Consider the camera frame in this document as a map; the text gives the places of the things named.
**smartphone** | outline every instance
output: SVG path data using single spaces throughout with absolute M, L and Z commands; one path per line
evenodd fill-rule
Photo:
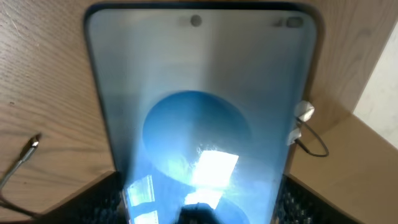
M 317 25 L 289 3 L 97 4 L 85 35 L 130 223 L 269 223 Z

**wood grain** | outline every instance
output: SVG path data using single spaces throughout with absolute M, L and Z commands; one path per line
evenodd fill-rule
M 312 157 L 297 149 L 290 175 L 363 223 L 396 223 L 397 149 L 353 115 L 322 139 L 330 156 Z M 317 141 L 308 147 L 322 148 Z
M 1 1 L 0 170 L 35 133 L 32 160 L 4 189 L 41 212 L 113 168 L 82 32 L 92 1 Z M 309 80 L 312 125 L 324 131 L 353 110 L 398 14 L 398 2 L 305 1 L 325 19 Z M 0 220 L 21 218 L 0 209 Z

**wooden table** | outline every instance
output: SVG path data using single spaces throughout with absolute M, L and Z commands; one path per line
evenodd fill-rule
M 91 1 L 1 1 L 0 170 L 35 133 L 39 150 L 4 194 L 44 211 L 107 170 L 113 162 L 83 38 Z M 305 97 L 320 133 L 349 116 L 398 15 L 398 1 L 303 1 L 325 22 L 322 51 Z M 0 208 L 0 220 L 22 215 Z

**wooden surface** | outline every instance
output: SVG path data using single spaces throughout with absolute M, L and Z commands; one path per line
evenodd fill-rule
M 296 149 L 290 175 L 363 223 L 397 223 L 398 150 L 353 115 L 322 139 L 330 156 Z
M 41 212 L 113 168 L 82 33 L 92 1 L 1 1 L 0 170 L 44 138 L 4 189 Z M 398 1 L 319 0 L 325 41 L 307 93 L 324 131 L 352 111 L 398 15 Z M 20 215 L 0 209 L 0 220 Z

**cable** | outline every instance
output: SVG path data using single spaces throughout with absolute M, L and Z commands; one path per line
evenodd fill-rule
M 0 206 L 15 211 L 22 213 L 24 215 L 30 216 L 32 218 L 37 218 L 39 214 L 35 212 L 31 212 L 29 210 L 26 210 L 24 208 L 21 208 L 17 205 L 14 205 L 12 202 L 8 201 L 2 196 L 1 190 L 2 188 L 6 185 L 7 181 L 10 179 L 10 177 L 15 173 L 16 170 L 26 161 L 30 159 L 30 157 L 33 155 L 33 153 L 36 151 L 38 145 L 39 145 L 39 140 L 41 138 L 41 134 L 36 134 L 33 136 L 29 142 L 22 148 L 21 153 L 19 154 L 18 160 L 16 160 L 13 165 L 11 166 L 10 169 L 6 171 L 4 174 L 4 177 L 0 180 Z
M 322 141 L 322 138 L 309 125 L 307 125 L 306 122 L 302 121 L 300 118 L 296 118 L 296 120 L 302 126 L 305 126 L 316 137 L 316 139 L 319 141 L 319 143 L 324 148 L 325 154 L 314 154 L 314 153 L 310 152 L 310 150 L 308 150 L 308 148 L 305 146 L 305 144 L 302 141 L 300 141 L 299 139 L 296 139 L 294 142 L 296 142 L 296 144 L 298 144 L 306 153 L 308 153 L 311 156 L 328 157 L 329 156 L 329 149 L 326 146 L 326 144 Z

